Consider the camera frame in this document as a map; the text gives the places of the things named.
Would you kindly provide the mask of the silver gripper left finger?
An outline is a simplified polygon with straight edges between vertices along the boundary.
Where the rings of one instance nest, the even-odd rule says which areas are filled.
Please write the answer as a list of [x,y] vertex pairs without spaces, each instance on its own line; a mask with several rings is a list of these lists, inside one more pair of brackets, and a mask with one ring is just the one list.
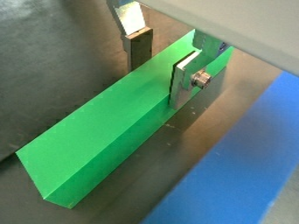
[[106,0],[106,6],[119,30],[126,68],[131,72],[152,58],[153,29],[145,25],[135,0]]

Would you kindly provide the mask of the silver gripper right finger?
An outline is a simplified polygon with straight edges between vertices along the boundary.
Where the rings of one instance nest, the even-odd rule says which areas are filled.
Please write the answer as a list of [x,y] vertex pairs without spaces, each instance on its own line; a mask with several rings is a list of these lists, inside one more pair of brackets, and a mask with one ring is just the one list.
[[192,38],[194,51],[189,52],[172,66],[169,107],[178,109],[190,99],[194,88],[204,89],[210,83],[206,65],[226,51],[228,44],[196,30]]

